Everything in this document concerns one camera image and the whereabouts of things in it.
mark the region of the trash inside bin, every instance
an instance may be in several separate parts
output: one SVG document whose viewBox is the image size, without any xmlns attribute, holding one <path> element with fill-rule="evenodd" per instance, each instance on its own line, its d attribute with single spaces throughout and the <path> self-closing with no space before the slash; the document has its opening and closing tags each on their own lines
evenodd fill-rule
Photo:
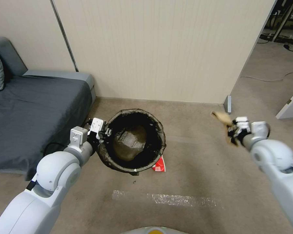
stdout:
<svg viewBox="0 0 293 234">
<path fill-rule="evenodd" d="M 104 127 L 111 135 L 99 145 L 102 162 L 117 171 L 138 175 L 152 167 L 166 147 L 163 125 L 142 109 L 119 111 Z"/>
</svg>

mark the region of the red snack packet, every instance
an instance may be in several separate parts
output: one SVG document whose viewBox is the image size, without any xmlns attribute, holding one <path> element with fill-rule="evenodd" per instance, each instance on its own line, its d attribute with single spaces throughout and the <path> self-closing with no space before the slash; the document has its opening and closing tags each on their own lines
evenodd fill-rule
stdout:
<svg viewBox="0 0 293 234">
<path fill-rule="evenodd" d="M 162 171 L 166 172 L 165 162 L 163 156 L 159 158 L 159 160 L 152 166 L 154 171 Z"/>
</svg>

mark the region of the trash can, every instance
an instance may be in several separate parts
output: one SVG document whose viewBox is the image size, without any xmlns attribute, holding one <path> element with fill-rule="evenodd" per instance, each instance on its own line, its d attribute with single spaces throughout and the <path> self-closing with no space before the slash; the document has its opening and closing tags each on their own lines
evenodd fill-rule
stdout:
<svg viewBox="0 0 293 234">
<path fill-rule="evenodd" d="M 98 146 L 101 161 L 132 175 L 152 167 L 166 147 L 163 125 L 142 109 L 119 111 L 106 123 L 104 132 L 110 136 Z"/>
</svg>

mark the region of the wall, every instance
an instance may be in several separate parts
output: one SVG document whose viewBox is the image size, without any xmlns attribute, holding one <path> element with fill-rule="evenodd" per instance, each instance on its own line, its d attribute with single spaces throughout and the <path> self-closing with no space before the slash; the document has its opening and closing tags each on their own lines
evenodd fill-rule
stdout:
<svg viewBox="0 0 293 234">
<path fill-rule="evenodd" d="M 98 96 L 222 103 L 274 0 L 55 0 Z"/>
<path fill-rule="evenodd" d="M 74 71 L 49 0 L 0 1 L 0 36 L 12 42 L 28 69 Z"/>
</svg>

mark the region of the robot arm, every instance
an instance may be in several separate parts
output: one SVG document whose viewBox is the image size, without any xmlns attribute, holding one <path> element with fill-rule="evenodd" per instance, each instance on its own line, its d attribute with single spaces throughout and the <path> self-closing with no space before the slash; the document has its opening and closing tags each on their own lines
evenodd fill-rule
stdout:
<svg viewBox="0 0 293 234">
<path fill-rule="evenodd" d="M 249 125 L 246 117 L 238 117 L 228 126 L 231 142 L 239 141 L 250 152 L 271 181 L 272 192 L 293 225 L 293 151 L 281 141 L 269 140 L 269 132 L 266 122 Z"/>
<path fill-rule="evenodd" d="M 94 118 L 90 131 L 75 127 L 64 151 L 43 157 L 27 188 L 17 195 L 0 217 L 0 234 L 49 233 L 61 210 L 69 188 L 76 182 L 81 167 L 96 151 L 105 122 Z"/>
</svg>

